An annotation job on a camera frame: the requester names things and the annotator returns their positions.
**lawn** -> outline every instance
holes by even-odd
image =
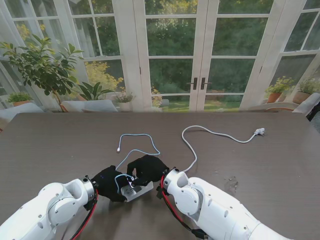
[[[207,100],[204,103],[204,112],[237,112],[240,103],[240,101]],[[162,111],[165,113],[187,113],[189,112],[189,101],[170,101],[169,106],[163,107]]]

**red cable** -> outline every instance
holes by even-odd
[[[96,190],[96,201],[98,201],[99,199],[99,193],[98,190]],[[88,224],[89,220],[91,219],[92,215],[94,214],[94,211],[96,209],[97,203],[94,204],[92,212],[88,218],[88,220],[85,222],[85,224],[83,225],[83,228],[81,228],[81,230],[78,232],[77,235],[74,236],[74,238],[72,240],[75,240],[77,237],[79,237],[79,235],[82,233],[82,231],[85,229],[86,225]]]
[[[163,189],[164,187],[164,179],[165,179],[165,176],[162,176],[161,177],[161,182],[160,182],[160,186],[161,188]],[[173,208],[173,206],[171,205],[169,199],[167,198],[165,192],[162,190],[162,195],[166,201],[166,203],[170,206],[170,208],[172,209],[172,211],[174,212],[175,216],[179,219],[180,222],[183,222],[182,218],[177,214],[176,210]]]

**door handle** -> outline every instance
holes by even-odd
[[[201,81],[201,90],[205,89],[205,84],[212,84],[212,82],[205,82],[206,78],[203,77]]]
[[[197,90],[197,82],[198,82],[198,78],[195,77],[193,79],[193,82],[187,82],[186,84],[189,84],[189,85],[193,84],[193,90]]]

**white cushion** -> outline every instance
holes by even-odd
[[[85,107],[85,101],[63,101],[62,105],[70,113],[82,112],[82,109]]]
[[[68,112],[118,112],[111,100],[93,100],[93,101],[63,101],[62,105]]]
[[[311,110],[320,102],[320,93],[313,93],[305,101],[303,101],[299,106],[293,110],[293,113],[302,113],[307,116]]]
[[[44,111],[34,103],[25,103],[20,106],[0,110],[0,129],[4,129],[8,123],[19,113],[43,113]]]

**table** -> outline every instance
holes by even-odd
[[[0,224],[46,184],[67,183],[86,174],[93,177],[117,165],[133,148],[153,151],[150,139],[142,136],[124,138],[117,153],[123,133],[150,134],[167,166],[187,168],[194,156],[181,132],[190,125],[240,140],[265,128],[265,136],[247,144],[188,131],[185,137],[198,155],[188,176],[231,190],[257,219],[288,238],[320,239],[320,135],[304,116],[291,112],[19,114],[0,133]],[[141,156],[133,153],[128,162]],[[125,172],[126,164],[120,170]],[[229,179],[234,177],[236,189],[230,188]],[[156,197],[156,186],[129,203],[100,197],[79,239],[195,239]],[[80,212],[76,221],[81,222],[84,214]],[[77,227],[74,222],[69,225],[64,239]]]

